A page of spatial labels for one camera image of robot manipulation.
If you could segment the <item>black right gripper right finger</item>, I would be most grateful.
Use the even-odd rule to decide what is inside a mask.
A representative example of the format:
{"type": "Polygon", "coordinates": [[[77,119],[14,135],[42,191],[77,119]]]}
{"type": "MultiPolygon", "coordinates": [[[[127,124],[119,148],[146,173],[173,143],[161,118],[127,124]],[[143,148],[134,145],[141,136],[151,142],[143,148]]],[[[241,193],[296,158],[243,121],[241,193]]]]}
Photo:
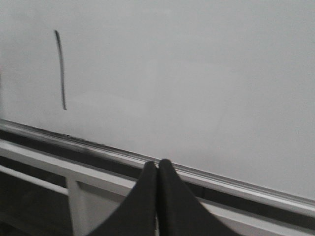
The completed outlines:
{"type": "Polygon", "coordinates": [[[235,236],[211,214],[163,159],[158,165],[158,225],[161,236],[235,236]]]}

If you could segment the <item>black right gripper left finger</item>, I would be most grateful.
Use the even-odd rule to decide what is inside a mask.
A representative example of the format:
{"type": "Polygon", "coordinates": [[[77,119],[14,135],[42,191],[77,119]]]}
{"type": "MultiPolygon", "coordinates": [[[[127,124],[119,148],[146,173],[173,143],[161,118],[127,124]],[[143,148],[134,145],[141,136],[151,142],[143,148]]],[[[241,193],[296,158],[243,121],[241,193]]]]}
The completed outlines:
{"type": "Polygon", "coordinates": [[[156,230],[157,168],[153,161],[118,208],[90,236],[154,236],[156,230]]]}

